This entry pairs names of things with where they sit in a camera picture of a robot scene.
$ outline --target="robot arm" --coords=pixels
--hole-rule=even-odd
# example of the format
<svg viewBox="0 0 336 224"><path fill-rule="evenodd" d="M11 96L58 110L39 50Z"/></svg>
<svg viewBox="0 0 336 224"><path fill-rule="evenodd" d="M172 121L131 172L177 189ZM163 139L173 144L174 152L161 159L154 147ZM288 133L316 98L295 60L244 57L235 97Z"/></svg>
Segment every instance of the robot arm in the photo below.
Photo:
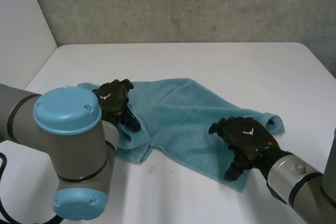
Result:
<svg viewBox="0 0 336 224"><path fill-rule="evenodd" d="M225 172L236 180L246 169L257 168L272 195L307 223L336 223L336 137L324 175L290 152L282 151L273 136L252 118L221 119L209 133L217 133L235 153Z"/></svg>
<svg viewBox="0 0 336 224"><path fill-rule="evenodd" d="M54 212L69 220L100 216L108 201L119 133L102 121L96 95L60 88L39 95L0 84L0 140L47 153L59 178Z"/></svg>

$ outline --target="towel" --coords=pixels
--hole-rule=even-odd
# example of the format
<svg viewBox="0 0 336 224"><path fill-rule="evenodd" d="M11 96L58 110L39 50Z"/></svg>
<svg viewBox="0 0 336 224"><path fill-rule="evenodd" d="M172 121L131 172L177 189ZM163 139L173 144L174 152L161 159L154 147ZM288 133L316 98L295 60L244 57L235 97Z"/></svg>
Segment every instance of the towel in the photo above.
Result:
<svg viewBox="0 0 336 224"><path fill-rule="evenodd" d="M249 172L235 182L224 180L234 153L216 134L209 135L212 123L231 116L251 117L271 134L285 132L279 116L241 109L223 100L191 79L170 79L153 82L133 82L129 92L129 108L139 120L141 130L132 132L120 125L117 156L142 163L153 148L198 173L242 191ZM90 90L98 86L81 83Z"/></svg>

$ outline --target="robotic hand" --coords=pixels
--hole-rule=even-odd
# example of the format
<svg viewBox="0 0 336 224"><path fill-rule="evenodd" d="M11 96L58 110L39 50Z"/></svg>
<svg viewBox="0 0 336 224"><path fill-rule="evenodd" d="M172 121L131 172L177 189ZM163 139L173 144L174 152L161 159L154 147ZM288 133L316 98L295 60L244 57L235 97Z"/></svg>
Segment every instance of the robotic hand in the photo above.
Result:
<svg viewBox="0 0 336 224"><path fill-rule="evenodd" d="M52 201L57 216L46 223L57 224L63 218L91 220L103 213L118 124L140 130L127 105L132 88L129 80L115 80L93 92L66 87L39 95L0 84L0 142L10 140L47 153L59 178ZM2 153L0 158L1 179L7 159ZM9 223L18 223L1 200L0 211Z"/></svg>
<svg viewBox="0 0 336 224"><path fill-rule="evenodd" d="M118 123L125 124L132 131L139 131L139 121L128 108L128 92L133 89L133 84L125 79L105 83L93 90L97 96L102 111L102 119L118 127Z"/></svg>
<svg viewBox="0 0 336 224"><path fill-rule="evenodd" d="M229 182L237 180L244 170L258 168L258 157L265 149L280 149L274 137L253 118L221 119L209 129L209 134L215 132L235 153L233 163L224 175Z"/></svg>
<svg viewBox="0 0 336 224"><path fill-rule="evenodd" d="M274 137L252 118L221 119L209 134L217 133L235 154L224 178L235 181L245 171L257 168L272 195L288 203L307 223L336 221L336 140L325 174L282 151Z"/></svg>

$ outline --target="white table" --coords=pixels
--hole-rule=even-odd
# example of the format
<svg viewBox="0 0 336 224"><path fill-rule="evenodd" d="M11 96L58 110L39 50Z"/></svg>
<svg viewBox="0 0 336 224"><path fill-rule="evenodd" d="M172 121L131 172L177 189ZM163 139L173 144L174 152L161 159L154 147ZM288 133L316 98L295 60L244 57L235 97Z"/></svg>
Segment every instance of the white table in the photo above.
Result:
<svg viewBox="0 0 336 224"><path fill-rule="evenodd" d="M182 43L68 45L58 48L27 90L101 84L116 78L154 81L192 78L227 101L279 114L291 151L324 171L336 127L336 80L297 43ZM53 216L57 177L46 154L5 142L8 157L1 194L8 212L23 223ZM259 171L238 193L154 151L142 165L117 159L110 200L89 223L303 223L268 192Z"/></svg>

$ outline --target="light blue joint cap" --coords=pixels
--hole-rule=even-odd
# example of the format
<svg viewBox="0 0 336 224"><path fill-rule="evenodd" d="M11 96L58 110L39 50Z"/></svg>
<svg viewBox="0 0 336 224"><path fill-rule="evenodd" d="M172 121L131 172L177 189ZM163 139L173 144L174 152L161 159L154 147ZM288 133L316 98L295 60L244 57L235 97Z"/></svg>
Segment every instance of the light blue joint cap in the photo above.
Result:
<svg viewBox="0 0 336 224"><path fill-rule="evenodd" d="M56 135L77 135L94 128L101 119L96 95L80 87L51 90L41 95L33 116L43 130Z"/></svg>
<svg viewBox="0 0 336 224"><path fill-rule="evenodd" d="M100 216L109 200L102 191L92 188L67 188L55 193L53 210L68 220L92 220Z"/></svg>

